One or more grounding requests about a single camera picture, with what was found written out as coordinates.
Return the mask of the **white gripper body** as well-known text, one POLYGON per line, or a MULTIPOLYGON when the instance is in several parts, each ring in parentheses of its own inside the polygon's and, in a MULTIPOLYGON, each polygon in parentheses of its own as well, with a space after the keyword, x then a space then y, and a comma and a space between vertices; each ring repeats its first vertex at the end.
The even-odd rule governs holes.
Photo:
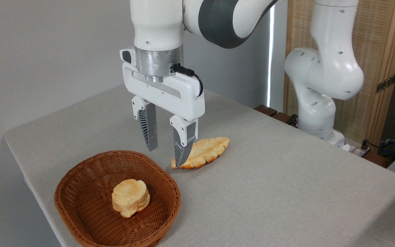
POLYGON ((201 86, 196 77, 175 73, 163 79, 150 79, 138 72, 134 49, 122 49, 120 58, 124 83, 130 93, 188 121, 204 114, 204 94, 199 94, 201 86))

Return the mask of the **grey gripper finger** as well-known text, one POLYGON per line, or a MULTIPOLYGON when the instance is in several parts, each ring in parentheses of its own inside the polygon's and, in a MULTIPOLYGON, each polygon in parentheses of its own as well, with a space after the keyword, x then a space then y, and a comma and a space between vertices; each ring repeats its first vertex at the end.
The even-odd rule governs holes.
POLYGON ((187 121, 174 115, 170 118, 170 124, 173 127, 173 143, 175 148, 175 166, 180 167, 185 164, 190 156, 193 142, 198 138, 198 119, 187 121))
POLYGON ((139 121, 149 151, 158 147, 156 105, 135 96, 132 99, 134 118, 139 121))

